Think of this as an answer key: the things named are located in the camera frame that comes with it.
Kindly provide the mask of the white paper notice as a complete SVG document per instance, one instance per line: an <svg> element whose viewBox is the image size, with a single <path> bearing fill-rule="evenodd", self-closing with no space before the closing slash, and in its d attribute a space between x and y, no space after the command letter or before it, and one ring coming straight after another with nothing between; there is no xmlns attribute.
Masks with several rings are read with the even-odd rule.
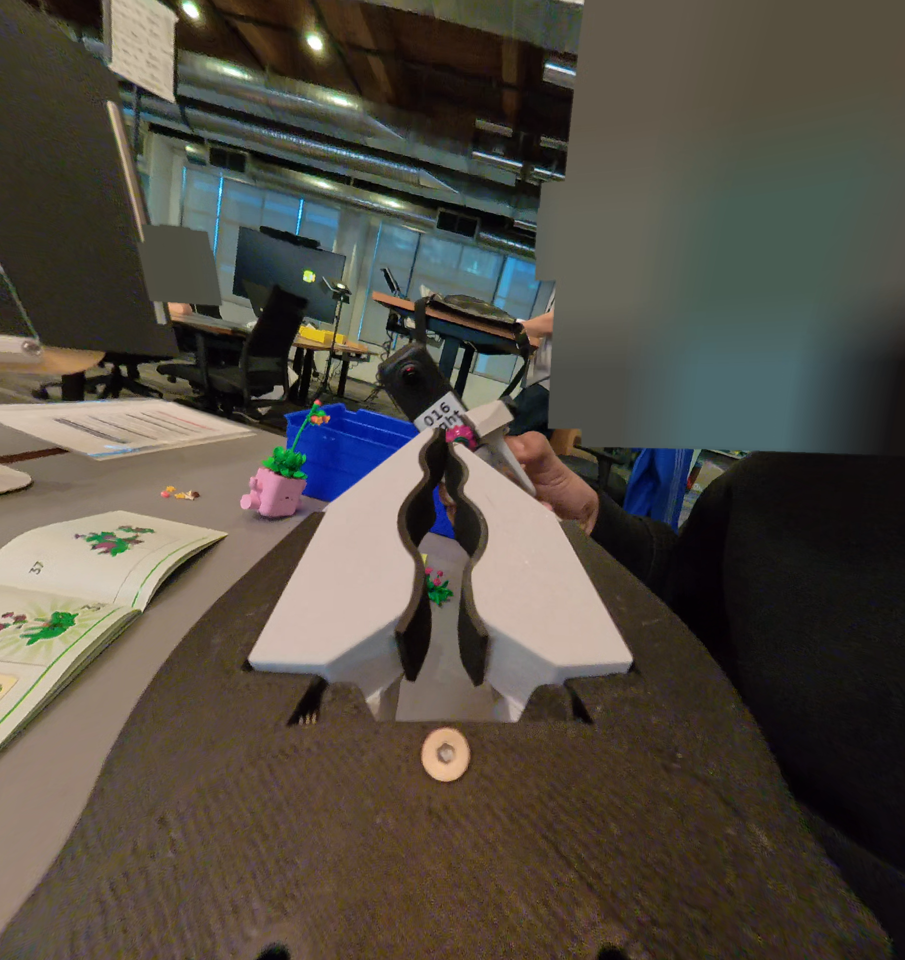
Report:
<svg viewBox="0 0 905 960"><path fill-rule="evenodd" d="M175 12L159 1L104 1L102 10L111 71L172 103L176 77Z"/></svg>

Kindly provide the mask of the black bag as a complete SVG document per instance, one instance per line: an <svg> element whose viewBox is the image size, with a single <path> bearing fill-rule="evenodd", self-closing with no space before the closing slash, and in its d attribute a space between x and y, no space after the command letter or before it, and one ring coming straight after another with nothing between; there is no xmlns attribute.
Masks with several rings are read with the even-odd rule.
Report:
<svg viewBox="0 0 905 960"><path fill-rule="evenodd" d="M534 344L517 318L465 294L431 294L413 302L416 323L480 354L529 354Z"/></svg>

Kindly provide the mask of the black office chair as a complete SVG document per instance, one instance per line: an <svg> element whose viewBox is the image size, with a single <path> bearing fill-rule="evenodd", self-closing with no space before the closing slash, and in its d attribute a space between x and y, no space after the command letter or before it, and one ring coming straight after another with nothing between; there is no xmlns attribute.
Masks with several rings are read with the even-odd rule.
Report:
<svg viewBox="0 0 905 960"><path fill-rule="evenodd" d="M188 323L192 360L159 363L157 374L194 390L194 403L226 418L258 421L263 411L291 400L290 360L307 301L274 285L245 331Z"/></svg>

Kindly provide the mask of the person's right hand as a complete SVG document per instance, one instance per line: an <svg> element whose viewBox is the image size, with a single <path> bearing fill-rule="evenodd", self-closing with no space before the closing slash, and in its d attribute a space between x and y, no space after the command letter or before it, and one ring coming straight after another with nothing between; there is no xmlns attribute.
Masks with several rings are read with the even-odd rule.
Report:
<svg viewBox="0 0 905 960"><path fill-rule="evenodd" d="M543 434L508 436L506 442L532 484L535 498L559 520L574 522L586 535L592 534L600 514L598 492L560 460Z"/></svg>

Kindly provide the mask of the computer monitor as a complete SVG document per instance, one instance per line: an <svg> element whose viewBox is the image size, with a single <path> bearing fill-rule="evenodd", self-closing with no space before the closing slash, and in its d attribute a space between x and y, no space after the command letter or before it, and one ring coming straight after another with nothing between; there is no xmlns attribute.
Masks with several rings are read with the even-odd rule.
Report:
<svg viewBox="0 0 905 960"><path fill-rule="evenodd" d="M346 263L346 256L334 251L299 246L243 226L238 231L231 294L248 300L248 283L266 290L277 284L307 301L306 318L332 324L336 302L324 279L341 282Z"/></svg>

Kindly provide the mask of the blue striped jacket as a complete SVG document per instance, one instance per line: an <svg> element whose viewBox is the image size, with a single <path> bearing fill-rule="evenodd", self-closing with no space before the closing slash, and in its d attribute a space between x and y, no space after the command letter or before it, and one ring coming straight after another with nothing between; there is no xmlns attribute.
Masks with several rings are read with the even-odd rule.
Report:
<svg viewBox="0 0 905 960"><path fill-rule="evenodd" d="M678 531L697 450L642 448L633 462L623 509Z"/></svg>

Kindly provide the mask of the wooden office desk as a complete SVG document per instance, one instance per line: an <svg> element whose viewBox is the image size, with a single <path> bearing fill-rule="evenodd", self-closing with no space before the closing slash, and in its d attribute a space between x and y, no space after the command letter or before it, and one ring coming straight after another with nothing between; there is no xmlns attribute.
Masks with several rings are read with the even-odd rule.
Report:
<svg viewBox="0 0 905 960"><path fill-rule="evenodd" d="M222 320L198 314L173 314L170 316L169 321L174 326L198 330L221 337L232 337L234 339L245 339L252 333L252 326L249 324L239 326L230 325ZM321 342L308 337L304 338L301 333L297 334L293 340L290 350L291 352L332 352L334 355L358 357L361 362L365 362L367 358L377 355L378 353L374 347L360 342L334 342L333 340Z"/></svg>

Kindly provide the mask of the blue storage bin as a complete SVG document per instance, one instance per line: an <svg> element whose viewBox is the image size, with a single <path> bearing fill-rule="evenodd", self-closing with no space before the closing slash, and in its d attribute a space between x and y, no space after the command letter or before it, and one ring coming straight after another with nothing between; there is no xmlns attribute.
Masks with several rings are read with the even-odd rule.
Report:
<svg viewBox="0 0 905 960"><path fill-rule="evenodd" d="M387 461L417 436L410 422L366 410L349 410L342 403L323 407L328 422L309 424L302 434L307 410L285 415L287 447L305 456L306 498L330 502Z"/></svg>

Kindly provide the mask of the toy instruction booklet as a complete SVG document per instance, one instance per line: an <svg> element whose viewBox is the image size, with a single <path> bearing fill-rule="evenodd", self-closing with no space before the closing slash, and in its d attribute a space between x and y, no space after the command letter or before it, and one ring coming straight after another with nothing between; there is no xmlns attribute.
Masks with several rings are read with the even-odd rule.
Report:
<svg viewBox="0 0 905 960"><path fill-rule="evenodd" d="M112 510L0 549L0 752L226 532Z"/></svg>

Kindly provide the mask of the standing desk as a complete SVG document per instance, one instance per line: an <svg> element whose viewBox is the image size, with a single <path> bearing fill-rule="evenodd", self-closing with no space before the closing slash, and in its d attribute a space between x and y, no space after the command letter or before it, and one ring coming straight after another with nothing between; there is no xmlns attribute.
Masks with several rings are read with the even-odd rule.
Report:
<svg viewBox="0 0 905 960"><path fill-rule="evenodd" d="M498 396L500 399L510 397L520 388L531 354L540 342L536 336L527 334L522 322L481 318L451 310L435 299L429 299L425 304L423 318L420 324L422 330L417 331L414 327L410 331L401 326L401 335L408 335L423 343L430 332L441 338L438 367L461 398L465 395L473 361L479 354L518 356L520 365Z"/></svg>

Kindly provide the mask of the pink toy flower pot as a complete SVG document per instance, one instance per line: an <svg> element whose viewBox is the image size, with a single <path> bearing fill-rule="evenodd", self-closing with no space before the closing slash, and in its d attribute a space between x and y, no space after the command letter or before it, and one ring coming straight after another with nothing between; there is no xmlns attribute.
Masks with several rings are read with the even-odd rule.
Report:
<svg viewBox="0 0 905 960"><path fill-rule="evenodd" d="M299 443L308 427L324 426L329 420L322 401L315 400L291 444L275 447L250 478L247 491L239 499L242 510L256 512L267 520L286 519L296 514L308 481L307 454L298 449Z"/></svg>

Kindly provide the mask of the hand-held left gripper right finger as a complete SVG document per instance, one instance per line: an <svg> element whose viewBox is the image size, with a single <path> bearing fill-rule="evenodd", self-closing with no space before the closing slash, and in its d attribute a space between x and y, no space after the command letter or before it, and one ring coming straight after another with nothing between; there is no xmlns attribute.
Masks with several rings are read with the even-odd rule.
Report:
<svg viewBox="0 0 905 960"><path fill-rule="evenodd" d="M468 448L450 451L454 534L469 561L460 658L519 719L535 690L627 674L634 658L556 517Z"/></svg>

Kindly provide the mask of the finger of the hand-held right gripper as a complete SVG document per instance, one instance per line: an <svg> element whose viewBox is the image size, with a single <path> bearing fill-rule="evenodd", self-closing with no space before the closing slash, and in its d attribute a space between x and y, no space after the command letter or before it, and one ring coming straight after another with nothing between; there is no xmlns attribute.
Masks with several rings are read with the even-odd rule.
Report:
<svg viewBox="0 0 905 960"><path fill-rule="evenodd" d="M483 462L523 489L531 498L537 498L535 486L506 438L483 439L476 450L476 454Z"/></svg>
<svg viewBox="0 0 905 960"><path fill-rule="evenodd" d="M502 399L473 407L461 414L461 442L466 445L502 445L513 420L510 405Z"/></svg>

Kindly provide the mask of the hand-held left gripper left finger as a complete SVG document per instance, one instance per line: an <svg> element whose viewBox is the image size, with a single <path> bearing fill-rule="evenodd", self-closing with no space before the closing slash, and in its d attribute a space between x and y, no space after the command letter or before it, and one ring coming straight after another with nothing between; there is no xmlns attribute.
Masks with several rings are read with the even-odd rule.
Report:
<svg viewBox="0 0 905 960"><path fill-rule="evenodd" d="M431 641L419 546L435 522L445 434L427 430L336 498L298 532L302 557L248 654L259 672L358 688L376 719L396 710Z"/></svg>

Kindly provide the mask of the laminated instruction sheet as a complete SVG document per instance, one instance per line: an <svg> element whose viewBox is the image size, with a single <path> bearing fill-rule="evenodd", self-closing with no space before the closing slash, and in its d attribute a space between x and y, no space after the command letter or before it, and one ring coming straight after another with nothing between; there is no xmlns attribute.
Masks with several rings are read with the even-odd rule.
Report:
<svg viewBox="0 0 905 960"><path fill-rule="evenodd" d="M242 440L242 423L161 399L0 404L0 426L97 461Z"/></svg>

